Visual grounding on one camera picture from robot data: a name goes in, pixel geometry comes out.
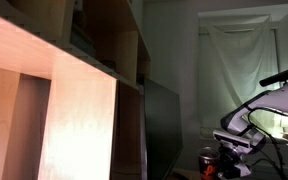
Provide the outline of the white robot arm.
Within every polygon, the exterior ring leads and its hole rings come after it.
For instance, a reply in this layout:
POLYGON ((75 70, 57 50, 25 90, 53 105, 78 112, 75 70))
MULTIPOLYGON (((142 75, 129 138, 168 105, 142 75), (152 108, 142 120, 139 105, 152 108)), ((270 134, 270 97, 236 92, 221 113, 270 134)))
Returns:
MULTIPOLYGON (((282 72, 260 81, 261 86, 288 79, 288 72, 282 72)), ((213 137, 221 143, 220 169, 218 175, 225 179, 245 177, 251 174, 250 166, 241 160, 244 155, 260 151, 266 137, 256 125, 243 119, 256 110, 267 110, 286 115, 288 113, 288 82, 276 90, 264 91, 221 119, 224 131, 214 130, 213 137)))

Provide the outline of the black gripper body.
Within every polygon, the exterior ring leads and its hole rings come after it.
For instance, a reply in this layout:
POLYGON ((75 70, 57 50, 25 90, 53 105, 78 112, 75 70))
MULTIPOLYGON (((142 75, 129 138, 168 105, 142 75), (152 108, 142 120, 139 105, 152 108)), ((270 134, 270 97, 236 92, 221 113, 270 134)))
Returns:
POLYGON ((218 151, 220 159, 217 176, 221 180, 232 180, 251 174, 250 167, 241 161, 239 154, 233 148, 222 143, 218 151))

